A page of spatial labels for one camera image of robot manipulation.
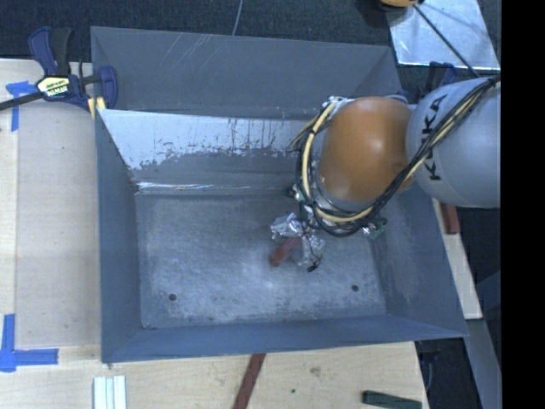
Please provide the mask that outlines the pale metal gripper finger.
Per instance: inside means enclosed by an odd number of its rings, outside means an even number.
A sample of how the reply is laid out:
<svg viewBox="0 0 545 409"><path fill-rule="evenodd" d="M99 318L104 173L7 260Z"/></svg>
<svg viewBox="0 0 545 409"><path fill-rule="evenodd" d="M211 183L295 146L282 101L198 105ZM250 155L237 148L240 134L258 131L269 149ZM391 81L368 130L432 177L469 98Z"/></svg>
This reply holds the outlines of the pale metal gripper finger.
<svg viewBox="0 0 545 409"><path fill-rule="evenodd" d="M306 268L317 268L323 258L324 241L316 234L301 237L298 265Z"/></svg>
<svg viewBox="0 0 545 409"><path fill-rule="evenodd" d="M304 234L301 221L294 212L277 217L270 225L272 239L280 241L281 239L300 238Z"/></svg>

